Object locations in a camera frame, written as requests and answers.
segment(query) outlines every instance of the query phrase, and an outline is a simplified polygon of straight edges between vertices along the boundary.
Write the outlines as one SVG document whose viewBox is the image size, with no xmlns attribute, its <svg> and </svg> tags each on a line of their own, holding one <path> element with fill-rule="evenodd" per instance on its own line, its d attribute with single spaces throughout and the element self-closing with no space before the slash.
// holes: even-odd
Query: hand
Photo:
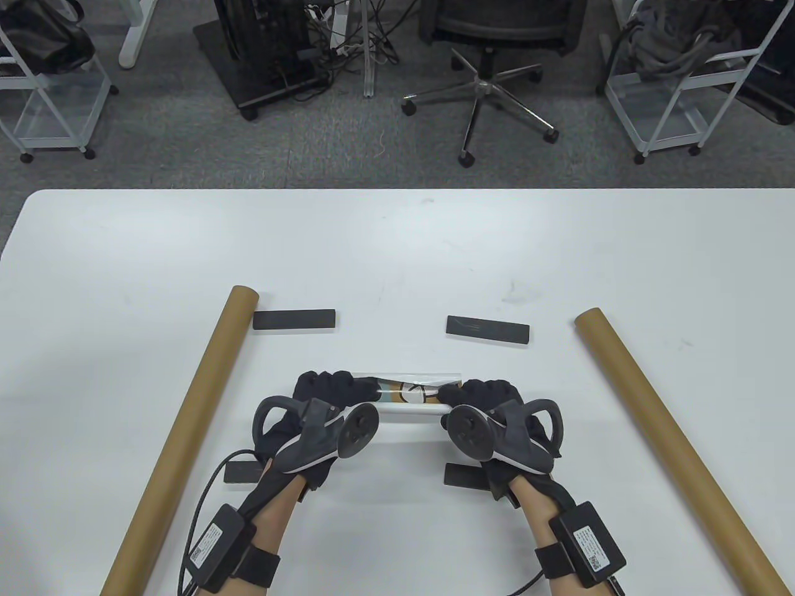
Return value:
<svg viewBox="0 0 795 596">
<path fill-rule="evenodd" d="M 488 412 L 507 401 L 517 401 L 522 403 L 516 387 L 508 381 L 478 381 L 473 379 L 467 381 L 463 386 L 445 385 L 439 389 L 438 399 L 441 403 L 452 406 L 469 405 L 477 408 L 481 412 Z M 442 426 L 447 428 L 447 417 L 442 416 Z M 559 457 L 557 449 L 546 434 L 544 425 L 536 416 L 529 416 L 526 421 L 529 437 L 541 445 L 548 453 L 554 457 Z M 511 466 L 508 463 L 491 459 L 481 462 L 483 471 L 486 473 L 494 498 L 499 500 L 505 497 L 510 491 L 510 483 L 517 477 L 523 476 L 542 494 L 550 496 L 562 509 L 566 509 L 570 502 L 570 497 L 565 489 L 557 485 L 548 474 L 531 474 L 524 470 Z"/>
<path fill-rule="evenodd" d="M 365 401 L 377 401 L 378 398 L 378 382 L 374 378 L 354 379 L 345 370 L 334 374 L 325 372 L 318 374 L 310 370 L 298 377 L 293 390 L 294 400 L 318 399 L 335 405 L 340 410 Z M 295 412 L 286 412 L 282 419 L 254 445 L 254 451 L 262 465 L 266 465 L 282 445 L 300 433 L 301 420 L 298 415 Z M 314 490 L 325 482 L 335 459 L 328 459 L 301 471 L 301 476 L 306 479 L 309 488 Z"/>
</svg>

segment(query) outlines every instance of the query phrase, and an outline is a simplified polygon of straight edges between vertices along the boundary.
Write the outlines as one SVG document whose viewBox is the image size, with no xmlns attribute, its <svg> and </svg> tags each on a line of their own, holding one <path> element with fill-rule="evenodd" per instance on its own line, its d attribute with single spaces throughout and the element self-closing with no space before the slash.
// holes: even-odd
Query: white sticker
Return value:
<svg viewBox="0 0 795 596">
<path fill-rule="evenodd" d="M 207 558 L 207 555 L 210 554 L 212 548 L 215 546 L 215 543 L 218 542 L 218 538 L 221 537 L 221 528 L 219 528 L 215 524 L 210 524 L 210 527 L 207 528 L 207 531 L 199 540 L 199 543 L 193 548 L 191 552 L 191 562 L 196 565 L 196 569 L 199 569 L 204 563 L 204 560 Z"/>
<path fill-rule="evenodd" d="M 591 526 L 587 525 L 574 532 L 574 540 L 583 549 L 585 558 L 588 559 L 594 573 L 610 565 L 610 560 L 602 549 L 602 545 L 596 539 L 596 534 L 591 530 Z"/>
</svg>

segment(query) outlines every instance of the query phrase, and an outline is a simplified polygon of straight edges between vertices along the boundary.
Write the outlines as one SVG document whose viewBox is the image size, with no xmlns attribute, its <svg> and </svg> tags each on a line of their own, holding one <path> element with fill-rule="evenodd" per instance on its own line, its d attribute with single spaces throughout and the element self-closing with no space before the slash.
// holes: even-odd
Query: black wrist module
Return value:
<svg viewBox="0 0 795 596">
<path fill-rule="evenodd" d="M 611 576 L 626 559 L 590 501 L 554 517 L 549 527 L 558 542 L 536 550 L 547 579 L 575 573 L 584 588 L 611 580 L 613 591 L 620 592 Z"/>
<path fill-rule="evenodd" d="M 229 579 L 240 578 L 263 588 L 270 587 L 279 556 L 251 544 L 257 529 L 231 505 L 222 505 L 199 542 L 184 558 L 196 585 L 217 594 Z"/>
</svg>

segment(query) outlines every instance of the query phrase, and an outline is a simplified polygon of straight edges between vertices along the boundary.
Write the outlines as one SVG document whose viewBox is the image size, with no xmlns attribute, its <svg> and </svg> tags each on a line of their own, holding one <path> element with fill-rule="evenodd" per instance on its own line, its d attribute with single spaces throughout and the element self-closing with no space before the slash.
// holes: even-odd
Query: transparent plastic tube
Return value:
<svg viewBox="0 0 795 596">
<path fill-rule="evenodd" d="M 461 373 L 356 373 L 376 377 L 381 398 L 375 407 L 382 414 L 442 416 L 450 407 L 436 399 L 442 385 L 461 385 Z"/>
</svg>

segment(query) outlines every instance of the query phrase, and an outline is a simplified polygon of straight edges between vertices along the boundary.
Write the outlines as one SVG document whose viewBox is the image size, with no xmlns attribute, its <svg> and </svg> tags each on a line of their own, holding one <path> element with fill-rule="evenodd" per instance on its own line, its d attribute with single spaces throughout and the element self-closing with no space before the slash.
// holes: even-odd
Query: brown cardboard tube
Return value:
<svg viewBox="0 0 795 596">
<path fill-rule="evenodd" d="M 232 288 L 100 596 L 146 589 L 258 300 L 251 288 Z"/>
<path fill-rule="evenodd" d="M 607 380 L 748 596 L 792 596 L 604 313 L 574 324 Z"/>
</svg>

